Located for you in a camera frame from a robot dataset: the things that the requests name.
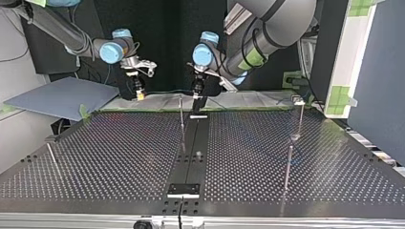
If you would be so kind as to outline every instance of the vertical metal post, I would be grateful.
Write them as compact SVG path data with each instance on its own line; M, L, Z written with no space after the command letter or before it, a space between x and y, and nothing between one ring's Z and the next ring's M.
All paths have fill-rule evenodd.
M292 150L293 150L293 146L289 146L289 148L288 148L287 170L286 170L286 180L284 182L284 191L285 192L288 190L289 170L291 169Z
M184 133L184 119L183 119L183 115L182 115L182 95L180 95L179 106L180 106L180 118L181 118L181 131Z
M53 163L56 163L57 161L56 161L56 158L54 157L53 149L52 149L52 146L51 146L51 143L50 143L50 142L47 143L47 147L48 147L48 150L49 150L49 152L50 152L50 154L51 154L52 162L53 162Z
M184 117L182 110L182 95L180 95L179 106L180 106L180 120L181 120L181 148L182 152L185 154L185 132L184 132Z

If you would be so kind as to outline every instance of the metal bracket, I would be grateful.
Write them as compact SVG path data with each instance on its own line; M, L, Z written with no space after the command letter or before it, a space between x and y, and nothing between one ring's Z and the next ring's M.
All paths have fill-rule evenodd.
M237 30L252 13L237 3L224 20L224 32L231 35Z
M139 56L133 55L127 58L123 58L121 61L121 68L127 70L138 70L144 73L140 68L148 69L148 73L146 74L148 77L153 77L155 74L155 68L158 65L155 62L149 60L139 60Z
M168 198L199 198L200 184L170 184Z
M198 66L193 66L194 69L198 72L204 72L206 74L212 75L212 76L216 76L219 77L221 79L220 85L222 87L224 87L229 93L236 93L238 92L238 89L235 87L235 85L233 85L231 82L229 82L229 80L227 80L225 77L220 76L218 73L215 73L212 70L203 70L201 68L199 68Z

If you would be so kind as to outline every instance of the black cable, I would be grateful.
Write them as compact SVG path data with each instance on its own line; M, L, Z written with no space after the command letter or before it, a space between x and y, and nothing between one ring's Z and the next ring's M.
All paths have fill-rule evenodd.
M303 61L304 77L308 81L309 89L312 92L313 97L318 102L318 105L321 108L322 112L325 113L325 108L322 107L321 101L316 96L315 91L313 90L312 85L310 84L310 80L309 80L308 75L307 75L307 68L306 68L305 59L304 59L304 50L303 50L303 41L302 41L302 39L300 39L300 48L301 48L301 59Z
M208 99L211 100L211 102L213 102L213 103L217 104L218 106L222 107L223 109L228 110L225 106L221 105L221 103L215 101L214 99L212 99L210 97L208 97Z
M98 80L96 78L95 78L95 80L98 81L99 83L103 83L101 74L95 67L91 66L90 64L86 63L85 61L82 61L81 59L80 59L80 63L86 65L87 70L91 69L92 71L94 71L98 76Z
M23 33L22 31L20 31L20 30L15 26L15 24L11 21L11 19L7 16L6 12L5 12L3 9L2 9L2 12L3 12L4 16L7 18L7 20L9 21L9 23L14 27L14 29L15 29L18 33L20 33L20 35L21 35L22 37L25 38L24 33ZM24 56L28 53L29 50L30 50L30 49L29 49L29 47L28 47L28 45L27 45L27 48L25 49L24 53L22 53L21 55L18 55L17 57L11 58L11 59L0 60L0 63L11 62L11 61L14 61L14 60L21 59L22 57L24 57Z
M0 63L5 63L5 62L10 62L10 61L14 61L14 60L17 60L17 59L21 59L22 57L24 57L28 53L28 51L29 51L29 48L27 46L26 50L21 55L19 55L17 57L14 57L12 59L0 60Z
M210 52L212 52L214 54L214 52L212 51L211 47L209 47L209 45L205 44L205 46L209 49ZM224 57L224 60L222 60L221 56L222 56L222 52L220 52L220 59L221 59L221 65L218 64L218 58L217 56L214 54L214 60L215 60L215 64L217 65L217 71L216 73L219 73L221 68L223 68L226 73L228 73L229 75L231 75L232 77L235 78L243 78L243 77L247 77L247 75L245 76L240 76L240 75L235 75L233 73L230 72L230 70L227 68L227 66L224 64L224 61L226 60L226 56Z
M246 63L250 68L252 68L252 69L257 69L257 68L260 68L260 67L263 66L263 64L262 64L262 65L259 65L259 66L254 66L254 65L252 65L252 64L247 60L246 53L245 53L245 45L246 45L245 41L246 41L246 38L247 38L247 34L248 34L249 31L251 30L251 28L253 27L253 25L254 25L255 22L257 21L257 19L258 19L258 18L255 17L255 18L250 22L250 24L248 25L248 27L247 27L247 29L246 29L246 31L245 31L245 33L244 33L244 36L243 36L243 38L242 38L242 46L241 46L242 57L244 58L245 63ZM267 62L267 57L263 54L262 50L260 49L260 47L259 47L259 45L258 45L258 43L257 43L256 33L257 33L258 31L259 31L259 29L256 28L256 29L254 29L253 32L252 32L253 46L254 46L254 48L256 49L257 53L263 58L264 63L266 63L266 62Z
M259 28L256 28L252 32L252 40L253 40L253 46L256 49L256 51L259 53L259 55L263 58L263 64L260 66L262 67L264 64L267 62L267 56L262 52L262 50L259 47L259 44L257 44L257 37L256 33L259 31Z
M247 34L249 33L250 29L253 27L254 23L257 21L257 17L255 17L250 24L247 26L247 29L245 30L244 36L242 37L242 46L241 46L241 51L242 51L242 56L244 57L245 63L252 69L255 69L256 67L247 60L246 53L245 53L245 41L247 38Z
M181 199L181 204L180 204L180 209L179 209L179 215L178 215L178 219L179 219L179 229L182 229L182 221L181 221L181 211L182 211L182 202L184 201L184 198Z

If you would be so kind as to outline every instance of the white panel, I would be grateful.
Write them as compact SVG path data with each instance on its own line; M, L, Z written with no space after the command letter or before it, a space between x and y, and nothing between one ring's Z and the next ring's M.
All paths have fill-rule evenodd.
M5 10L0 10L0 61L17 57L27 48L25 38L15 30L4 13ZM9 10L7 15L22 31L21 23L16 15ZM0 62L0 104L45 83L44 76L35 73L30 53L18 60Z
M7 11L22 31L20 20ZM4 10L0 10L0 34L0 61L25 52L27 42L5 17ZM35 73L30 53L18 60L0 62L0 109L3 101L44 84L44 76ZM43 145L55 121L55 117L21 110L0 114L0 173Z
M22 112L0 121L0 174L44 145L56 117Z

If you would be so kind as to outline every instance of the robotic arm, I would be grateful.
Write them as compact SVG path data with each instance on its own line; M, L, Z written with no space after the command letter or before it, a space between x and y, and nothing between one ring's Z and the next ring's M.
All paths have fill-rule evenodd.
M152 77L157 65L148 60L139 60L136 55L139 43L134 42L130 31L121 29L113 31L113 39L92 39L78 26L70 23L50 8L42 8L30 4L26 0L0 0L0 7L14 9L29 23L46 32L54 39L65 45L66 50L77 56L101 58L108 64L120 62L128 76L135 76L134 72L147 69L147 76Z
M252 38L242 44L233 56L226 57L217 50L219 35L205 31L193 52L195 81L203 83L207 74L223 79L225 85L239 85L249 70L260 68L268 57L279 49L294 44L309 28L316 0L237 0L257 19L262 27L252 31ZM194 88L194 97L202 97L203 87Z

